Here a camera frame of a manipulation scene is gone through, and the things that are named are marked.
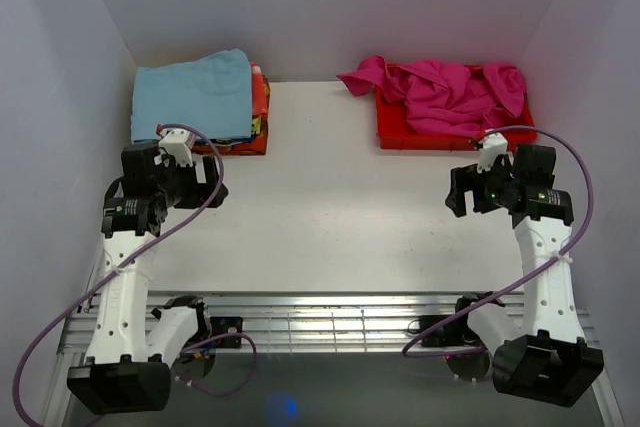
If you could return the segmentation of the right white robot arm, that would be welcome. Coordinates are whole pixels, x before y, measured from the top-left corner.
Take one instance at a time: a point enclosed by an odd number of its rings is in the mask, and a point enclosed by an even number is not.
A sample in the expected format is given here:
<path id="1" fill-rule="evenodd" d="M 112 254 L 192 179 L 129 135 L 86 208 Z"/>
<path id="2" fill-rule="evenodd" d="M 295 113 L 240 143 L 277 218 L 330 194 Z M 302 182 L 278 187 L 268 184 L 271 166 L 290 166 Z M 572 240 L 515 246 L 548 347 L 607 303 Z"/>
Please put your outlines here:
<path id="1" fill-rule="evenodd" d="M 521 144 L 510 155 L 507 147 L 500 134 L 479 141 L 478 162 L 452 170 L 445 204 L 463 217 L 471 193 L 477 213 L 507 210 L 530 278 L 523 320 L 516 325 L 489 293 L 468 294 L 456 303 L 451 330 L 458 341 L 487 349 L 497 392 L 571 407 L 604 369 L 602 351 L 585 340 L 571 259 L 561 251 L 571 239 L 572 200 L 553 187 L 554 148 Z"/>

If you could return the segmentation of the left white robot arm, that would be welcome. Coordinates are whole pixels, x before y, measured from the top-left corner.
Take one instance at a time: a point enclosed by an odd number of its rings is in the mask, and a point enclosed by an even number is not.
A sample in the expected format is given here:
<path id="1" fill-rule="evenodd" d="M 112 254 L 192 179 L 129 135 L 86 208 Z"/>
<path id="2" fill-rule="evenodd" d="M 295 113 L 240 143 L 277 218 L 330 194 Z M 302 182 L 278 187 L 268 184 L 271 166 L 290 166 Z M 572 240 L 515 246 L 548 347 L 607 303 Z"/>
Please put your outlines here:
<path id="1" fill-rule="evenodd" d="M 83 365 L 67 386 L 93 414 L 160 411 L 171 389 L 171 367 L 187 346 L 212 334 L 201 298 L 185 295 L 156 310 L 146 327 L 155 248 L 172 208 L 198 215 L 222 205 L 228 190 L 218 160 L 196 160 L 187 148 L 157 141 L 126 147 L 122 174 L 104 196 L 101 232 L 104 279 L 93 336 Z"/>

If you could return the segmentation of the pink trousers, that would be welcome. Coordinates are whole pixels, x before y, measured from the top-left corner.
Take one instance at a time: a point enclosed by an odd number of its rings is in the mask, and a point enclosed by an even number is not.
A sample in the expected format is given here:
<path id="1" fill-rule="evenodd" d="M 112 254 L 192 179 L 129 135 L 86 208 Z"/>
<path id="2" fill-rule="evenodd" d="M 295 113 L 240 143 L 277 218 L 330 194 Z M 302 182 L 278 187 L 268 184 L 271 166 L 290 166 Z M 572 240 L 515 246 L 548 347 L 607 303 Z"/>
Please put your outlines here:
<path id="1" fill-rule="evenodd" d="M 378 88 L 387 102 L 402 104 L 408 127 L 420 135 L 472 137 L 513 125 L 527 94 L 524 76 L 505 62 L 468 67 L 425 59 L 392 65 L 375 55 L 337 78 L 354 96 Z"/>

